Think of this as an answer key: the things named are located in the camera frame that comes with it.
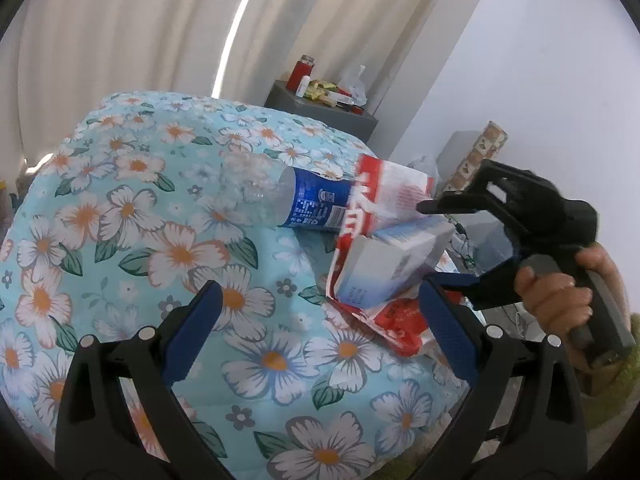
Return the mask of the patterned cardboard box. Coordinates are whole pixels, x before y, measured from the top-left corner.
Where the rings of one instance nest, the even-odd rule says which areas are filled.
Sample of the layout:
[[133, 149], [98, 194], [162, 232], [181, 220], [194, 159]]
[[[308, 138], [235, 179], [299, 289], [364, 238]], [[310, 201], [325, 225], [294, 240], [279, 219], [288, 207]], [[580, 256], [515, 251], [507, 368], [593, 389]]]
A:
[[463, 191], [475, 177], [486, 159], [494, 159], [509, 139], [508, 134], [494, 122], [487, 126], [474, 141], [469, 153], [458, 163], [444, 186], [445, 191]]

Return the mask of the red white paper package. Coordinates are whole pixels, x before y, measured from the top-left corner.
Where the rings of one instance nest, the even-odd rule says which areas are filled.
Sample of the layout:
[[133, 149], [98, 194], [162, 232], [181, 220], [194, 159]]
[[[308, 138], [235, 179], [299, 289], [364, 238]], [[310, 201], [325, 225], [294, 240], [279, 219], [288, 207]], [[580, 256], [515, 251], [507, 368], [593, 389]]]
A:
[[401, 356], [415, 356], [434, 340], [418, 289], [454, 230], [441, 214], [416, 210], [432, 199], [435, 184], [431, 174], [360, 156], [326, 279], [332, 304]]

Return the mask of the white blue carton box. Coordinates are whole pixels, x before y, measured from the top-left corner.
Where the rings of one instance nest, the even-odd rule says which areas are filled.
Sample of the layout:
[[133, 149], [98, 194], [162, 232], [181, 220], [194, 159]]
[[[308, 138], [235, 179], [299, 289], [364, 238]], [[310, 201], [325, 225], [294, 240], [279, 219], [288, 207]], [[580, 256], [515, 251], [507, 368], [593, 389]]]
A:
[[338, 272], [333, 297], [362, 310], [384, 304], [436, 268], [453, 232], [445, 217], [424, 216], [357, 236]]

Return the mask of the floral blue bed quilt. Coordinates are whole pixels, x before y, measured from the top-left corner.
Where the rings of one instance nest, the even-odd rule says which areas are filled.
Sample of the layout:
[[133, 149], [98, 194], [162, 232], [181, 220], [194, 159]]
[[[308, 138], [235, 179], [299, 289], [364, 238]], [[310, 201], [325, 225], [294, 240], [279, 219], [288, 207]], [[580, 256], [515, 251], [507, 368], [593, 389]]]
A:
[[175, 395], [239, 479], [405, 478], [465, 393], [324, 298], [333, 242], [242, 228], [215, 202], [229, 154], [350, 177], [364, 144], [309, 118], [116, 93], [63, 140], [1, 247], [1, 393], [45, 456], [81, 336], [128, 339], [208, 280], [221, 316]]

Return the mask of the white plastic bag on cabinet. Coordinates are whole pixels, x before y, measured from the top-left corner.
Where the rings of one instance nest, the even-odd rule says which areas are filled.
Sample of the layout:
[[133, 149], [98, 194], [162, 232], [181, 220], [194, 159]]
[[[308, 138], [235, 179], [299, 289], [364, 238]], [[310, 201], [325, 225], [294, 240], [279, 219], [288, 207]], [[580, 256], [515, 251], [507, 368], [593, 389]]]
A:
[[364, 65], [354, 65], [344, 71], [338, 82], [338, 88], [346, 91], [357, 106], [364, 107], [367, 104], [366, 86], [361, 77], [366, 70]]

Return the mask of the snack packets on cabinet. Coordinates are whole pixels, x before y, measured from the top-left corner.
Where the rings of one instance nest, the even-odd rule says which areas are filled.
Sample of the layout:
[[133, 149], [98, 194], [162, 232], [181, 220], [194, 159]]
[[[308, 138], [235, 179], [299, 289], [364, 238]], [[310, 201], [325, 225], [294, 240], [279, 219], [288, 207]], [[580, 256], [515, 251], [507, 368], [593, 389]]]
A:
[[295, 90], [295, 95], [327, 107], [338, 107], [356, 115], [364, 113], [364, 109], [357, 104], [354, 96], [333, 82], [303, 76]]

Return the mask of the pepsi plastic bottle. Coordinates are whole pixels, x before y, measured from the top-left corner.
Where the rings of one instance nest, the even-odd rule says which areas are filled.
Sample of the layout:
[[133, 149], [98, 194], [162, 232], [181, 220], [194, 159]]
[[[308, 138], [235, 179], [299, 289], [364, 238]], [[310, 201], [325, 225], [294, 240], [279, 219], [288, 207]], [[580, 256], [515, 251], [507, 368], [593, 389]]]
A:
[[218, 212], [241, 226], [341, 229], [352, 184], [264, 154], [231, 153], [221, 163]]

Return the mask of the red thermos bottle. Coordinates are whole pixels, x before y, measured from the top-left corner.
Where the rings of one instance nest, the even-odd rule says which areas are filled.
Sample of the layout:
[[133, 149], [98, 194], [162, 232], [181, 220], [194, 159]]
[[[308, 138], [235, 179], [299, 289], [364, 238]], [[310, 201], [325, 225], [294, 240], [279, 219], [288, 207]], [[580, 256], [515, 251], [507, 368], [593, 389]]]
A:
[[314, 68], [314, 58], [303, 54], [296, 62], [285, 88], [292, 92], [296, 92], [297, 88], [305, 76], [309, 76]]

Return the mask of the grey bedside cabinet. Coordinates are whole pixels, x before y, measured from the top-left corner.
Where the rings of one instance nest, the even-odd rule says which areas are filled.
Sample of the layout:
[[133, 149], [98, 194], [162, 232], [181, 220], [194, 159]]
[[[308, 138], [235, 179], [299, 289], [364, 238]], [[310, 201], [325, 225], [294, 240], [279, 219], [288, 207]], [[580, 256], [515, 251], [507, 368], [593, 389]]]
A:
[[358, 115], [339, 107], [329, 107], [322, 103], [298, 98], [294, 92], [285, 88], [285, 82], [280, 80], [273, 84], [264, 107], [317, 119], [334, 129], [356, 136], [364, 143], [370, 140], [378, 125], [378, 120], [368, 112]]

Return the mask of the beige curtain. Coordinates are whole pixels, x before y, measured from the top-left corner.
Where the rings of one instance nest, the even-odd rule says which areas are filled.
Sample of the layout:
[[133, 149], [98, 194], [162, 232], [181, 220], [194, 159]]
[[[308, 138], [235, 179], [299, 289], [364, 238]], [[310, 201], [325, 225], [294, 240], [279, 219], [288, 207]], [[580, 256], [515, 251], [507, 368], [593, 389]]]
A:
[[390, 154], [480, 0], [1, 0], [1, 175], [39, 162], [104, 96], [250, 104], [303, 54], [363, 66], [370, 144]]

